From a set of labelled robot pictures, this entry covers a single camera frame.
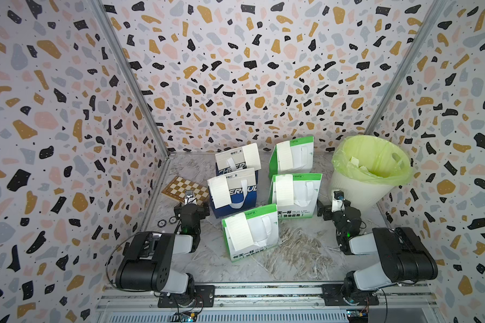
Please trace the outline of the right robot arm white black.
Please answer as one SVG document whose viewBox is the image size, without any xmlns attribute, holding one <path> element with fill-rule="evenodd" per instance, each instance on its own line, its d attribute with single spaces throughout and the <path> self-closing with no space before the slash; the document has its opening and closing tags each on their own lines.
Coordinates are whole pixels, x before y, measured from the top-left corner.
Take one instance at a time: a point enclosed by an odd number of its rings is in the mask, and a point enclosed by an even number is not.
<svg viewBox="0 0 485 323">
<path fill-rule="evenodd" d="M 346 200 L 317 202 L 317 215 L 333 222 L 338 248 L 347 256 L 376 254 L 379 262 L 346 274 L 339 295 L 350 305 L 377 304 L 375 293 L 397 283 L 413 285 L 438 276 L 436 260 L 410 227 L 375 227 L 363 234 L 361 212 Z"/>
</svg>

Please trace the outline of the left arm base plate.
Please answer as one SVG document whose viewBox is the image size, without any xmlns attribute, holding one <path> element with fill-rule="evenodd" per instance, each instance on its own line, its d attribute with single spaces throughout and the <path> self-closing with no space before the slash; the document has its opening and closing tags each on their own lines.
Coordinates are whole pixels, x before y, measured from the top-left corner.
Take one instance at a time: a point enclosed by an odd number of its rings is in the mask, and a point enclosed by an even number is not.
<svg viewBox="0 0 485 323">
<path fill-rule="evenodd" d="M 163 293 L 158 297 L 158 308 L 212 308 L 216 287 L 196 285 L 187 288 L 185 293 Z"/>
</svg>

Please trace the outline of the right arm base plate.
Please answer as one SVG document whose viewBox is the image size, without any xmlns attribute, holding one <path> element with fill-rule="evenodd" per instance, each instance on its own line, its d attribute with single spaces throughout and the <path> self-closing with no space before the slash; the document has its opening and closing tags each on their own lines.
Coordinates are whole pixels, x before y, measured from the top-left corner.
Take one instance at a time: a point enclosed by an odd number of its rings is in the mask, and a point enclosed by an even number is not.
<svg viewBox="0 0 485 323">
<path fill-rule="evenodd" d="M 321 298 L 326 306 L 378 306 L 375 292 L 361 291 L 343 283 L 323 284 Z"/>
</svg>

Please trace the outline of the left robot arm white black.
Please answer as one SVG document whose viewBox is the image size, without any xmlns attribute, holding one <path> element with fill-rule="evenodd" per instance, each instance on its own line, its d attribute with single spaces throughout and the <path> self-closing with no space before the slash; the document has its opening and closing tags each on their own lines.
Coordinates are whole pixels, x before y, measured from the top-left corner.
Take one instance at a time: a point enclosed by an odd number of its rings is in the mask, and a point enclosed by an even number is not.
<svg viewBox="0 0 485 323">
<path fill-rule="evenodd" d="M 115 276 L 115 287 L 130 292 L 160 292 L 195 297 L 191 274 L 171 269 L 172 257 L 194 253 L 201 241 L 201 223 L 210 214 L 206 204 L 175 207 L 179 231 L 143 231 L 134 235 Z"/>
</svg>

